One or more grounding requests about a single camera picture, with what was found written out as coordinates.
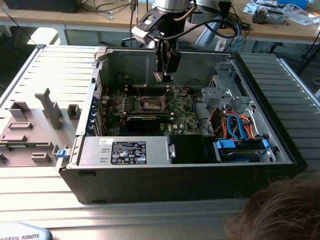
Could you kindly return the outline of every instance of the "black computer case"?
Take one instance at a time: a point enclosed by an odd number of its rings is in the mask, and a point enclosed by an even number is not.
[[[4,0],[9,9],[76,13],[82,0]]]

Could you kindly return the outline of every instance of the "floor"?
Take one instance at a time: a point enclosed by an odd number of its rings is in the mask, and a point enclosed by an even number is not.
[[[31,36],[36,28],[24,27],[24,31],[21,31],[18,27],[12,27],[12,38],[6,38],[0,36],[0,94],[3,93],[12,79],[15,77],[19,69],[25,62],[25,59],[31,54],[34,49],[34,45],[27,44],[29,38],[25,32]],[[69,30],[68,36],[71,45],[78,46],[100,46],[98,43],[97,33],[95,31],[81,31],[81,30]],[[107,42],[109,46],[120,47],[121,40],[128,38],[129,34],[124,32],[102,32],[102,39]],[[266,53],[271,43],[269,42],[253,42],[247,41],[244,51],[252,49],[254,53]],[[211,44],[210,51],[214,50],[215,42]],[[285,61],[291,66],[293,70],[297,70],[302,61],[301,55],[304,52],[299,49],[296,44],[284,43],[282,46],[278,46],[274,54],[279,58],[284,58]],[[314,59],[305,69],[300,76],[306,83],[312,92],[317,91],[316,85],[313,83],[314,78],[320,78],[320,67],[318,59]]]

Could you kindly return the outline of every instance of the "blue latch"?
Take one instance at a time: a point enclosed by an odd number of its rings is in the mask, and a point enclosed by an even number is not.
[[[267,149],[269,147],[269,142],[267,139],[262,140],[263,146]]]
[[[236,144],[233,140],[229,139],[220,139],[216,142],[216,147],[218,149],[235,149]]]
[[[71,155],[71,153],[70,153],[71,151],[70,150],[71,150],[70,148],[58,150],[56,152],[56,157],[57,158],[68,159],[68,158],[70,158],[70,155]]]

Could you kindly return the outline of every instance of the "blue cable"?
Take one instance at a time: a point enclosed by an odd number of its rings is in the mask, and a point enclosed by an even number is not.
[[[229,134],[230,134],[232,137],[234,137],[235,140],[237,140],[237,141],[239,140],[239,138],[231,131],[231,126],[230,126],[230,124],[231,124],[231,119],[232,119],[232,117],[235,117],[235,118],[237,119],[237,121],[238,121],[239,131],[240,131],[241,137],[242,137],[245,141],[249,141],[249,138],[247,137],[247,135],[246,135],[246,133],[245,133],[245,131],[244,131],[244,128],[243,128],[243,126],[242,126],[242,121],[241,121],[240,117],[238,117],[237,115],[234,115],[234,114],[230,115],[230,116],[228,117],[227,122],[226,122],[226,127],[227,127],[227,129],[228,129]]]
[[[234,52],[237,49],[238,43],[239,43],[239,39],[240,39],[240,35],[241,35],[239,24],[235,20],[233,20],[233,21],[234,21],[234,23],[236,25],[236,28],[238,29],[238,39],[236,40],[236,43],[235,43],[235,46],[234,46],[234,49],[233,49],[232,52]]]

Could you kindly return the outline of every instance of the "red cable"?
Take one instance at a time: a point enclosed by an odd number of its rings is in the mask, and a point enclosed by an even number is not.
[[[108,91],[109,91],[109,85],[108,85],[108,83],[107,83],[107,84],[106,84],[106,91],[105,91],[105,95],[104,95],[104,96],[107,96]]]

